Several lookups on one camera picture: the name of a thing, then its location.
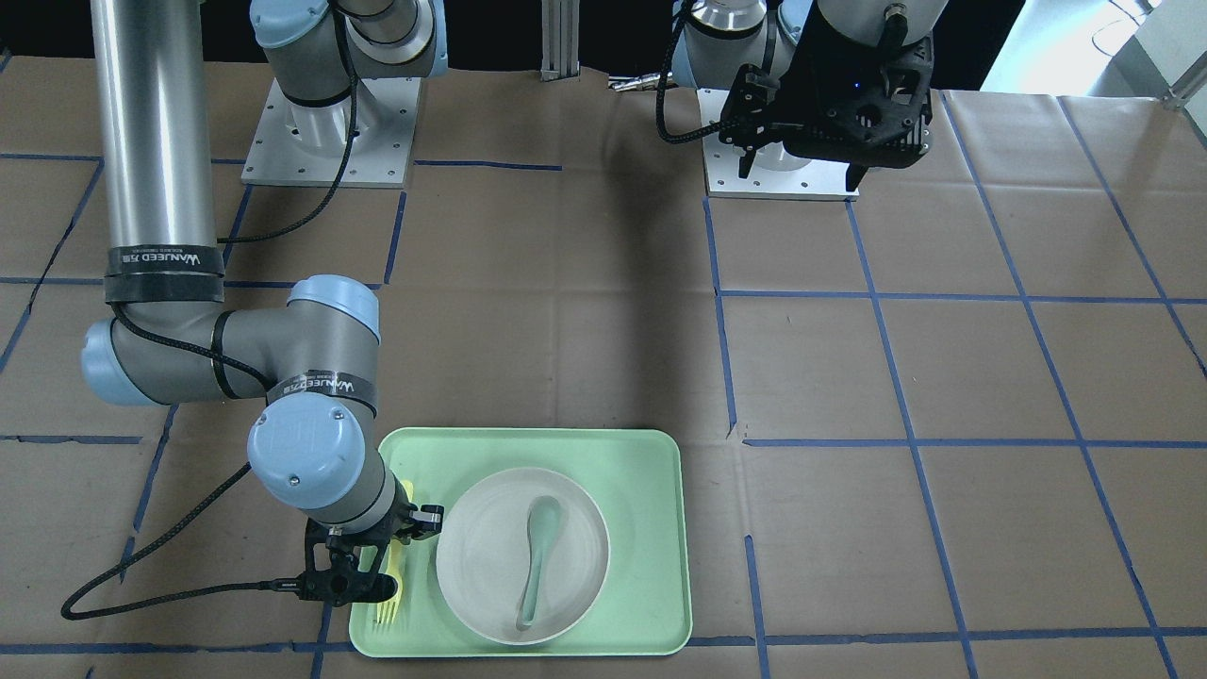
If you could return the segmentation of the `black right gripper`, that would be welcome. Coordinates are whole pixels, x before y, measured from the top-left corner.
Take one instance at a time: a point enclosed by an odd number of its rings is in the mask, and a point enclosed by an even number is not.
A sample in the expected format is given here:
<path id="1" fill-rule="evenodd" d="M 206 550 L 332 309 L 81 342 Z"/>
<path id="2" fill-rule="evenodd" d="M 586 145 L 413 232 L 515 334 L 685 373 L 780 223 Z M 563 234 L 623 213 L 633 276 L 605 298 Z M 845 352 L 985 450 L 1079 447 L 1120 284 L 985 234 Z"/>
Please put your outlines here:
<path id="1" fill-rule="evenodd" d="M 336 567 L 337 569 L 357 568 L 358 570 L 377 570 L 380 574 L 389 574 L 383 569 L 383 566 L 387 563 L 389 543 L 397 540 L 407 545 L 413 540 L 438 535 L 444 513 L 445 507 L 414 505 L 404 502 L 390 508 L 387 516 L 372 525 L 371 528 L 356 533 L 346 532 L 346 529 L 337 533 L 336 528 L 323 527 L 322 523 L 307 520 L 305 570 L 323 570 Z M 402 576 L 392 574 L 389 576 L 396 576 L 401 593 L 404 585 Z"/>

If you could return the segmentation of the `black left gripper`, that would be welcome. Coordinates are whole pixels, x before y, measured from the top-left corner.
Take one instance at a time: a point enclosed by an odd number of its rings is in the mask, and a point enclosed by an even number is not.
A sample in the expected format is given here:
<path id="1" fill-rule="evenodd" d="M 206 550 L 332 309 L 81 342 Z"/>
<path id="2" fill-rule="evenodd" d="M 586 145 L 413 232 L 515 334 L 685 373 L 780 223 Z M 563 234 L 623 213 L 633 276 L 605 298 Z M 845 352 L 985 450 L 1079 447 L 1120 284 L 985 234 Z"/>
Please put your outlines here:
<path id="1" fill-rule="evenodd" d="M 781 144 L 791 156 L 849 164 L 855 193 L 869 168 L 914 166 L 931 152 L 933 34 L 908 42 L 905 19 L 873 27 L 871 43 L 861 43 L 807 19 L 785 74 L 737 69 L 719 122 L 737 178 L 750 178 L 757 150 Z"/>

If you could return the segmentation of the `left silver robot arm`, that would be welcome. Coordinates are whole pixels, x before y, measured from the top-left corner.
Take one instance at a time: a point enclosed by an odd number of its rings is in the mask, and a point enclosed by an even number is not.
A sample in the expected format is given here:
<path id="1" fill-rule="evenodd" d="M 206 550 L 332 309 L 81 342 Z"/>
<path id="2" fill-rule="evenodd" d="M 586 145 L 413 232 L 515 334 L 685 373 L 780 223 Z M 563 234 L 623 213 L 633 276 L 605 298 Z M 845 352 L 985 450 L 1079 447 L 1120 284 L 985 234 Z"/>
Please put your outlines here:
<path id="1" fill-rule="evenodd" d="M 681 1 L 658 90 L 696 90 L 711 197 L 852 201 L 931 151 L 944 1 Z"/>

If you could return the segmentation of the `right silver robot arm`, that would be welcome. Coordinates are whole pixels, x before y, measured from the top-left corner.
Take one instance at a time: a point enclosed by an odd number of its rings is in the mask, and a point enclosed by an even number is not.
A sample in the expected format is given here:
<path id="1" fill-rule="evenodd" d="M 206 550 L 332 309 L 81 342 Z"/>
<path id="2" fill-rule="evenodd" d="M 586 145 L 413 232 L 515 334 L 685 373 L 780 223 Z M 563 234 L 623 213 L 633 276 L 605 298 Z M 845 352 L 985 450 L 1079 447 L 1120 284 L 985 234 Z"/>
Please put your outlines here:
<path id="1" fill-rule="evenodd" d="M 107 164 L 107 320 L 91 324 L 78 370 L 116 406 L 180 406 L 260 397 L 246 461 L 161 538 L 82 586 L 91 593 L 173 540 L 253 473 L 307 516 L 297 576 L 220 584 L 331 605 L 397 604 L 401 548 L 441 532 L 443 507 L 414 499 L 374 444 L 381 326 L 378 295 L 352 276 L 288 283 L 276 306 L 232 306 L 238 245 L 282 238 L 307 218 L 220 238 L 198 1 L 91 2 Z M 409 137 L 371 82 L 443 74 L 439 1 L 253 1 L 253 35 L 275 74 L 303 185 L 351 185 L 352 154 Z"/>

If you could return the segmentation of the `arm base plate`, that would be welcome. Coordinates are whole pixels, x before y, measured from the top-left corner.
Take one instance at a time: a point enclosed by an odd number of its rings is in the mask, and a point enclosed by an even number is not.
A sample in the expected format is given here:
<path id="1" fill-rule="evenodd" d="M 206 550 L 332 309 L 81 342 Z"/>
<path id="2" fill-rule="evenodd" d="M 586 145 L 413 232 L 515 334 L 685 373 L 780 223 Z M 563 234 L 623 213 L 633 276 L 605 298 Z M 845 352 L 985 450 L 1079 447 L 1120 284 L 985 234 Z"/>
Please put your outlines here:
<path id="1" fill-rule="evenodd" d="M 421 78 L 362 80 L 358 83 L 356 133 L 342 188 L 406 187 Z M 266 107 L 247 151 L 241 182 L 276 188 L 327 188 L 336 181 L 348 141 L 349 100 L 326 109 L 291 103 L 272 83 Z"/>
<path id="2" fill-rule="evenodd" d="M 781 144 L 758 150 L 745 178 L 740 177 L 736 147 L 721 142 L 717 135 L 702 141 L 702 159 L 710 197 L 799 201 L 850 201 L 859 197 L 858 191 L 846 189 L 846 164 L 791 156 Z"/>

